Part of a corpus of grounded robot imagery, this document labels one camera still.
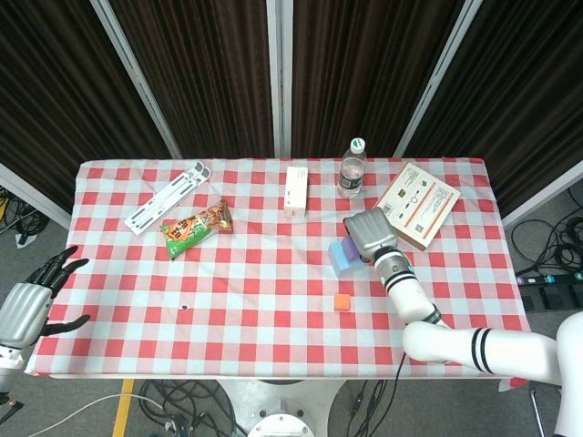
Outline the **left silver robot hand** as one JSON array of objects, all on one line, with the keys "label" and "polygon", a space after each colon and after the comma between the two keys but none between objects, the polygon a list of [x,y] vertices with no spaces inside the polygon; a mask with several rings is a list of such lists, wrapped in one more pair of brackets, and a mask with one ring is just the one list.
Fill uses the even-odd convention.
[{"label": "left silver robot hand", "polygon": [[1,307],[2,347],[24,350],[40,337],[77,330],[91,319],[83,314],[70,322],[48,322],[48,313],[68,278],[88,263],[88,259],[77,259],[65,265],[77,249],[71,246],[50,258],[9,291]]}]

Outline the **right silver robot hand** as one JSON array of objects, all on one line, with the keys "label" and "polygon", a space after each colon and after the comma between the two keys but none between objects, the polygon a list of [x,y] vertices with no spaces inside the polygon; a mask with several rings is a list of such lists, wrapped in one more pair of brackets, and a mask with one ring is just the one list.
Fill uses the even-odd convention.
[{"label": "right silver robot hand", "polygon": [[379,207],[347,217],[343,225],[364,263],[375,260],[376,253],[381,249],[398,248],[397,233]]}]

